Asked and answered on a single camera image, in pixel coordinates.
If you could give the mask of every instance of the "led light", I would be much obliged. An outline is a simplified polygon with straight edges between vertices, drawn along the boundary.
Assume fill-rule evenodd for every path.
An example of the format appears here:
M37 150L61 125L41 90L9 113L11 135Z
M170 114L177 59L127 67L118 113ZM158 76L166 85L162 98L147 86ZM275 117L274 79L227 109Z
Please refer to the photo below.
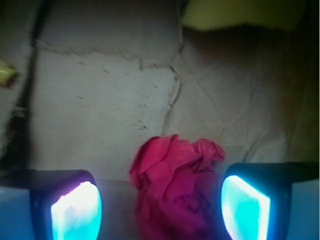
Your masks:
M54 240L95 240L102 217L98 188L89 181L63 195L51 206Z
M236 175L228 176L221 191L222 216L232 239L266 240L270 198Z

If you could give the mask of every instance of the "light housing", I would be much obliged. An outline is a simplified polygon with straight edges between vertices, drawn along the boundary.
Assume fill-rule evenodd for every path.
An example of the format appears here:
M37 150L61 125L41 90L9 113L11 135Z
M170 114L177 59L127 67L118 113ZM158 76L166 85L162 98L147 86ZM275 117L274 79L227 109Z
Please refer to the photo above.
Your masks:
M307 204L312 208L297 215ZM319 163L233 164L222 183L221 212L231 239L319 239Z
M28 235L39 240L98 237L102 199L94 177L86 170L3 171L1 192L2 236L24 239ZM15 199L23 203L15 206L16 211L11 204Z

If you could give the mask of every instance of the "red cloth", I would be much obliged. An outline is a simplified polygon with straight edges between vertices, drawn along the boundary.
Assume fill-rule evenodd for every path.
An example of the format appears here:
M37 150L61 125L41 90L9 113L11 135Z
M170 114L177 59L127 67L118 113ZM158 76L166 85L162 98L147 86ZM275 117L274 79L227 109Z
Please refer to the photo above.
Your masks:
M130 168L138 189L136 218L143 240L212 240L222 182L212 163L225 151L213 141L153 137Z

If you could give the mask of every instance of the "stain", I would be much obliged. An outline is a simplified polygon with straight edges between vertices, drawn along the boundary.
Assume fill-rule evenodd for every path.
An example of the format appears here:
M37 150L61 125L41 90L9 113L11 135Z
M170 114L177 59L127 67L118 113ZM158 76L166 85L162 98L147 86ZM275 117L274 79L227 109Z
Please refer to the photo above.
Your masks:
M82 66L85 65L85 63L84 63L83 61L77 60L76 62L77 62L78 64L82 65Z

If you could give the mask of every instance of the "white surface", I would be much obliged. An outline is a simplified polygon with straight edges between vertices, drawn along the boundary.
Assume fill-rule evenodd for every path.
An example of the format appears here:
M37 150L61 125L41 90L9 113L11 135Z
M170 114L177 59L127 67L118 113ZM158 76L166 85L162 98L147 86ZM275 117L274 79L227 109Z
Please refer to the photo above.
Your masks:
M171 70L141 71L138 60L119 55L41 51L30 167L86 169L99 179L128 180L138 147L162 133L176 85Z
M236 162L318 161L318 68L307 29L185 29L172 63L182 88L163 133L216 141L226 151L222 174Z
M166 65L180 38L173 0L56 0L40 36L63 51L126 52Z

